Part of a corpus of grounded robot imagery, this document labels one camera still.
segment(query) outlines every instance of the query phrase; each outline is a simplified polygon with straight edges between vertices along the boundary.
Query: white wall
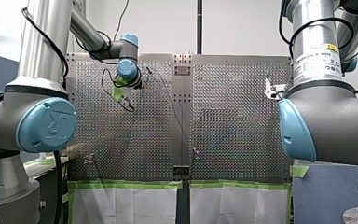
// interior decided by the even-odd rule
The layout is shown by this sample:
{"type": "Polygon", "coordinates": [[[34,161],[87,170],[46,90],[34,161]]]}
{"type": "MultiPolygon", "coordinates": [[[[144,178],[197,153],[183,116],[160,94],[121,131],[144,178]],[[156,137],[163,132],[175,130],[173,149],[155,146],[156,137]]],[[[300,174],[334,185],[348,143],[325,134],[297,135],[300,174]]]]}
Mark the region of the white wall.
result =
{"type": "MultiPolygon", "coordinates": [[[[279,36],[279,0],[203,1],[203,53],[288,56],[279,36]]],[[[88,0],[87,17],[113,38],[126,0],[88,0]]],[[[21,53],[27,0],[0,0],[0,56],[17,61],[21,53]]],[[[284,20],[287,37],[292,25],[284,20]]],[[[117,38],[139,36],[142,53],[191,53],[197,48],[197,0],[130,0],[117,38]]],[[[72,37],[68,51],[79,51],[72,37]]],[[[358,68],[346,80],[358,89],[358,68]]]]}
{"type": "MultiPolygon", "coordinates": [[[[18,61],[26,20],[21,10],[27,7],[28,0],[0,0],[0,56],[18,61]]],[[[68,51],[74,51],[74,41],[70,35],[68,51]]]]}
{"type": "MultiPolygon", "coordinates": [[[[88,0],[87,17],[113,36],[126,0],[88,0]]],[[[279,0],[203,1],[203,53],[288,56],[281,40],[279,0]]],[[[287,38],[292,25],[284,20],[287,38]]],[[[197,49],[197,0],[130,0],[120,34],[135,33],[140,52],[189,53],[197,49]]],[[[345,78],[358,89],[358,68],[345,78]]]]}
{"type": "MultiPolygon", "coordinates": [[[[126,0],[89,0],[87,17],[113,38],[126,0]]],[[[189,53],[196,49],[197,1],[130,0],[120,33],[135,33],[142,53],[189,53]]]]}

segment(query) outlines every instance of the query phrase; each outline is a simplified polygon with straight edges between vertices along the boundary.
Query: perforated metal panel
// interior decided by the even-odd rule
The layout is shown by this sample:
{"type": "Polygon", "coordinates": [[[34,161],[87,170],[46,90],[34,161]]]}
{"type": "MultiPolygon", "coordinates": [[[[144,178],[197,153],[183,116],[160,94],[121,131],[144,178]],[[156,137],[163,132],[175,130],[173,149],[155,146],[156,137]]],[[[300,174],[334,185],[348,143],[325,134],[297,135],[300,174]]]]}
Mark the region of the perforated metal panel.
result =
{"type": "Polygon", "coordinates": [[[288,182],[277,102],[264,95],[290,76],[287,58],[194,56],[193,179],[288,182]]]}
{"type": "MultiPolygon", "coordinates": [[[[288,59],[173,57],[140,57],[145,88],[132,91],[129,113],[101,87],[104,68],[116,74],[113,65],[69,56],[68,91],[79,119],[68,150],[70,179],[172,180],[174,165],[190,165],[193,179],[289,182],[278,104],[264,95],[266,77],[287,81],[288,59]]],[[[112,87],[108,75],[104,86],[112,87]]]]}
{"type": "MultiPolygon", "coordinates": [[[[114,178],[172,179],[172,55],[143,56],[142,90],[131,92],[135,112],[125,111],[102,89],[104,68],[86,54],[70,56],[68,91],[76,105],[76,139],[69,147],[72,180],[114,178]]],[[[111,90],[106,74],[103,84],[111,90]]]]}

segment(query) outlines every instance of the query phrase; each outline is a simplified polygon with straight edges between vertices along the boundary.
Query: white bracket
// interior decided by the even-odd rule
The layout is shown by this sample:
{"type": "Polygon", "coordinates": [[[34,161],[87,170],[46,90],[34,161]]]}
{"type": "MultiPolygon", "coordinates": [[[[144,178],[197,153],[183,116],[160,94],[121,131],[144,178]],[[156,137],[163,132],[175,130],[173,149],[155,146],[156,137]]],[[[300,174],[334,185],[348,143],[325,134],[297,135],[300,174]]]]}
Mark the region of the white bracket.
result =
{"type": "Polygon", "coordinates": [[[282,99],[282,93],[284,92],[285,87],[286,84],[271,86],[271,82],[266,78],[266,91],[264,93],[267,98],[279,101],[282,99]]]}

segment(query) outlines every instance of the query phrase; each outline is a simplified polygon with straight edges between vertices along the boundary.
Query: white cloth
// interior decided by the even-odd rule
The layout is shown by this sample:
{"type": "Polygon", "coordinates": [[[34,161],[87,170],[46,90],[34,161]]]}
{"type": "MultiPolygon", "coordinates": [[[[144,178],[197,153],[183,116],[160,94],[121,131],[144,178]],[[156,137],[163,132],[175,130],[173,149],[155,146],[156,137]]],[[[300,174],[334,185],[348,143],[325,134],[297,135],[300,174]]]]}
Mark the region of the white cloth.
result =
{"type": "Polygon", "coordinates": [[[192,224],[286,224],[288,190],[191,189],[192,224]]]}
{"type": "Polygon", "coordinates": [[[76,189],[73,224],[175,224],[176,189],[76,189]]]}

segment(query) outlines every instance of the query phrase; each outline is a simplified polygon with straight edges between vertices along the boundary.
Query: label sticker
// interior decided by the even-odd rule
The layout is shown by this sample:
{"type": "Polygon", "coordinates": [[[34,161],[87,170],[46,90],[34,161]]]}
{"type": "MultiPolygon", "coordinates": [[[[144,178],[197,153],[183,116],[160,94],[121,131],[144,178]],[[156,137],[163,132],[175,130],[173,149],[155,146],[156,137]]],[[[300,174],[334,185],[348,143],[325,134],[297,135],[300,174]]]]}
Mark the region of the label sticker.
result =
{"type": "Polygon", "coordinates": [[[310,46],[310,49],[317,49],[317,50],[330,49],[335,53],[338,53],[338,47],[334,44],[322,44],[318,46],[310,46]]]}
{"type": "Polygon", "coordinates": [[[294,64],[295,77],[341,77],[341,60],[331,49],[316,49],[299,56],[294,64]]]}

